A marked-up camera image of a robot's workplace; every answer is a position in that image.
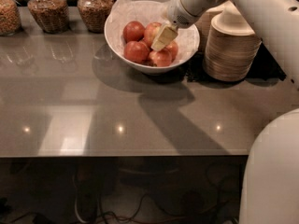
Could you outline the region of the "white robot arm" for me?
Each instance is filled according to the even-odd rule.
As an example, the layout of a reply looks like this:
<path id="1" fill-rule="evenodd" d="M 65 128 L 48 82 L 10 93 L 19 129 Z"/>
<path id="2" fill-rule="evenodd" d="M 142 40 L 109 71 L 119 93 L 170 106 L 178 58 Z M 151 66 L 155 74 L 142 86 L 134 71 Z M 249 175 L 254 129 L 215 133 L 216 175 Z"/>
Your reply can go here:
<path id="1" fill-rule="evenodd" d="M 154 38 L 160 50 L 223 0 L 170 0 L 166 24 Z M 299 81 L 299 3 L 229 0 L 293 82 Z M 239 224 L 299 224 L 299 112 L 270 122 L 254 141 L 242 185 Z"/>

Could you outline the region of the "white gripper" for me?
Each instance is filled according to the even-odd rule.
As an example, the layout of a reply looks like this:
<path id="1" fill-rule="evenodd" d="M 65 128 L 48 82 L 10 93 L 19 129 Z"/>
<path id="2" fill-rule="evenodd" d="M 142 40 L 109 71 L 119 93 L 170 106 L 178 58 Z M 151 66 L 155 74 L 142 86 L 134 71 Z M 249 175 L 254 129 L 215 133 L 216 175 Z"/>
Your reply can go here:
<path id="1" fill-rule="evenodd" d="M 169 0 L 165 5 L 164 23 L 154 37 L 151 48 L 160 51 L 178 36 L 178 28 L 187 29 L 195 24 L 209 9 L 226 0 Z"/>

